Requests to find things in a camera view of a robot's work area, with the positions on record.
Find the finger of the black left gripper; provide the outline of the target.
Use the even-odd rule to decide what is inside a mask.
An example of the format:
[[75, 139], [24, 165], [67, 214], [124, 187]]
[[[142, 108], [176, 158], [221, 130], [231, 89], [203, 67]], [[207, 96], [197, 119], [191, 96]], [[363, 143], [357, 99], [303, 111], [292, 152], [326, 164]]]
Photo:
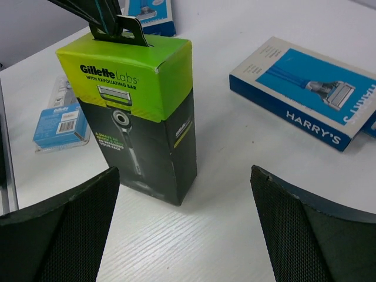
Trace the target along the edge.
[[120, 5], [113, 0], [50, 0], [103, 32], [118, 32]]

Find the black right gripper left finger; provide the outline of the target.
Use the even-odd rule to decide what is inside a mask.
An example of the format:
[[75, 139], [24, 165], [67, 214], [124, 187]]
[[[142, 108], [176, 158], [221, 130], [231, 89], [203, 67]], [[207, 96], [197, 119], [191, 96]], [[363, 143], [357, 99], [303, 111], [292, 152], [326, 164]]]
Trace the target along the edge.
[[96, 281], [119, 186], [110, 167], [1, 216], [1, 281]]

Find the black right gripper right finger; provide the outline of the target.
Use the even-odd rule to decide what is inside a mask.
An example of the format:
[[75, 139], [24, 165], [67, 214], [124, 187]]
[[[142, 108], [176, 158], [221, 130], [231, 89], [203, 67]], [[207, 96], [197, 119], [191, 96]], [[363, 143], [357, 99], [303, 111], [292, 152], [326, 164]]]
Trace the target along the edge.
[[250, 184], [276, 281], [375, 281], [375, 214], [252, 166]]

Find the left blue Harry's razor box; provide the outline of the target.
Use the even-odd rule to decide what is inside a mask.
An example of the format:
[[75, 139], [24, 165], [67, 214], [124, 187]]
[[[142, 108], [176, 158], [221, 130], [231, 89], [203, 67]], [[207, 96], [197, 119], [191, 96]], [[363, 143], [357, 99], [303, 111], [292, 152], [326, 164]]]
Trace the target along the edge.
[[176, 36], [171, 0], [125, 0], [123, 14], [136, 17], [144, 34]]

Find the blue harry's razor box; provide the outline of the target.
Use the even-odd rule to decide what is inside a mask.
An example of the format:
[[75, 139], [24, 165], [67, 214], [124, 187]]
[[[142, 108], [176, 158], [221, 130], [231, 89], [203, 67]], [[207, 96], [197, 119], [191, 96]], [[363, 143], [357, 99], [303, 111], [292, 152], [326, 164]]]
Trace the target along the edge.
[[271, 37], [229, 74], [233, 92], [342, 152], [375, 137], [375, 74]]
[[144, 34], [176, 36], [171, 0], [125, 0], [123, 14], [136, 17]]

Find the clear blue razor blister pack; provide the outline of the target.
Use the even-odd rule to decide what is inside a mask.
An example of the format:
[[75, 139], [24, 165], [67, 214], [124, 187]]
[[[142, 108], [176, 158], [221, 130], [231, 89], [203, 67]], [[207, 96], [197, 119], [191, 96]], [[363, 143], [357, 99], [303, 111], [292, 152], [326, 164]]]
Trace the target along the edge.
[[41, 111], [33, 136], [36, 153], [56, 152], [86, 145], [90, 127], [65, 75], [58, 76], [48, 107]]

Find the centre blue Harry's razor box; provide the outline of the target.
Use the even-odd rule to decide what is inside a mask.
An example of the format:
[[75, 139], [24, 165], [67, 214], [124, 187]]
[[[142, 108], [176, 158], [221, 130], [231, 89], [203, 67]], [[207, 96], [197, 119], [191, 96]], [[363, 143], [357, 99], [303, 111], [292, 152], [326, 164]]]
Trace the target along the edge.
[[375, 74], [271, 37], [229, 74], [233, 92], [342, 152], [375, 137]]

